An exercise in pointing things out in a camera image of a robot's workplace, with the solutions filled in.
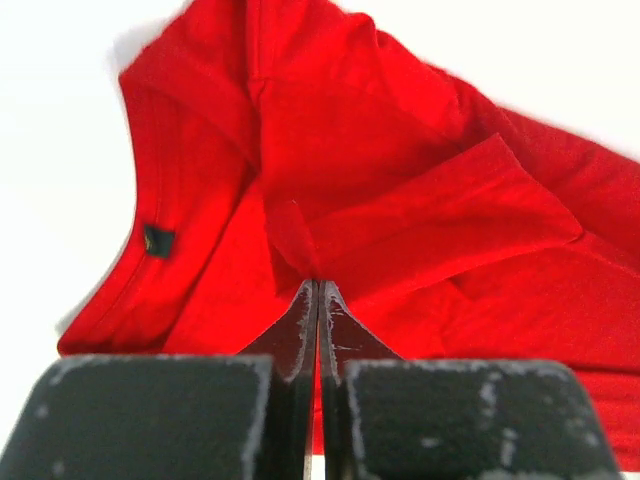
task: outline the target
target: red shirt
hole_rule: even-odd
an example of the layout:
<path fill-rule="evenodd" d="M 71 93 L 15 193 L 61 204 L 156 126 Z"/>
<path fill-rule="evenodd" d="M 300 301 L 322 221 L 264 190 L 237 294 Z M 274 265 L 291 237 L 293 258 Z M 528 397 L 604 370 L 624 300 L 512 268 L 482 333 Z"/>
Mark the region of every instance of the red shirt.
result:
<path fill-rule="evenodd" d="M 640 470 L 640 165 L 327 0 L 195 0 L 120 82 L 135 220 L 61 353 L 235 354 L 330 279 L 406 358 L 569 365 Z"/>

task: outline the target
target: white background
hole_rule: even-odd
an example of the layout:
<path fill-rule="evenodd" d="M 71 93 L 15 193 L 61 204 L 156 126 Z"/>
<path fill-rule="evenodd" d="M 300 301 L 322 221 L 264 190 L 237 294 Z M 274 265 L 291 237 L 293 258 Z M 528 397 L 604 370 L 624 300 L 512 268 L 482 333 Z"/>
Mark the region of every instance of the white background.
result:
<path fill-rule="evenodd" d="M 182 3 L 0 0 L 0 445 L 56 358 L 56 326 L 128 236 L 116 74 Z M 635 0 L 339 3 L 494 100 L 640 159 Z"/>

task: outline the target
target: small black label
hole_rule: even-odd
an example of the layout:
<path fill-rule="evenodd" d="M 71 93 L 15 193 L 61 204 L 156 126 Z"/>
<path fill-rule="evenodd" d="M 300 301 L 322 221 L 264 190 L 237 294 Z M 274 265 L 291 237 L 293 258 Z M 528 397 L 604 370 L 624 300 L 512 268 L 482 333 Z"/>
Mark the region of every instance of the small black label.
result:
<path fill-rule="evenodd" d="M 145 225 L 144 245 L 147 253 L 154 257 L 168 258 L 175 236 L 174 232 Z"/>

